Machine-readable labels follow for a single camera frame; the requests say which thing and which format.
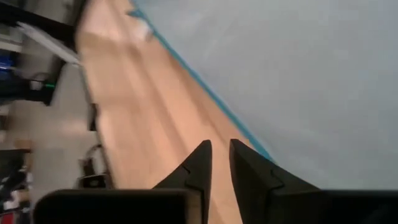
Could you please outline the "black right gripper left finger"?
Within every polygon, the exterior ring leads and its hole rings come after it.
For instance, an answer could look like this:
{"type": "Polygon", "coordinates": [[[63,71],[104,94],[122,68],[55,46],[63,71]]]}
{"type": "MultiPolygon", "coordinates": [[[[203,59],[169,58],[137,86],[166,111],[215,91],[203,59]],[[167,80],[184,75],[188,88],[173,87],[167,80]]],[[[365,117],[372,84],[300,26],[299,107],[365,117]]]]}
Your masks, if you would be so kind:
{"type": "Polygon", "coordinates": [[[186,189],[199,193],[201,224],[208,224],[212,178],[212,145],[202,141],[190,155],[153,189],[186,189]]]}

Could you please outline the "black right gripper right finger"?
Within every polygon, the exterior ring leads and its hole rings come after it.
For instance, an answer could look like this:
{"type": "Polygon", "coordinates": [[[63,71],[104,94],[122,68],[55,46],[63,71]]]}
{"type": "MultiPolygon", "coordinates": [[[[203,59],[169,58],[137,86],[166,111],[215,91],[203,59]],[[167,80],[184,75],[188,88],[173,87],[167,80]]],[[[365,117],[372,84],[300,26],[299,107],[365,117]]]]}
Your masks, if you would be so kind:
{"type": "Polygon", "coordinates": [[[229,163],[243,224],[317,224],[320,189],[287,172],[238,139],[229,163]]]}

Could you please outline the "blue microfiber towel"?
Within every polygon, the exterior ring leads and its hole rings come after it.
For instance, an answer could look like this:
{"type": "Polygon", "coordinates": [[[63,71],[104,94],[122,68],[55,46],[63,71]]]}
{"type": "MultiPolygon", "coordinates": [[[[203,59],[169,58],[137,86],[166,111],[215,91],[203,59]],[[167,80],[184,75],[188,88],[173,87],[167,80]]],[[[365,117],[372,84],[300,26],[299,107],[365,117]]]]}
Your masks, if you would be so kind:
{"type": "Polygon", "coordinates": [[[398,189],[398,0],[132,0],[254,147],[325,189],[398,189]]]}

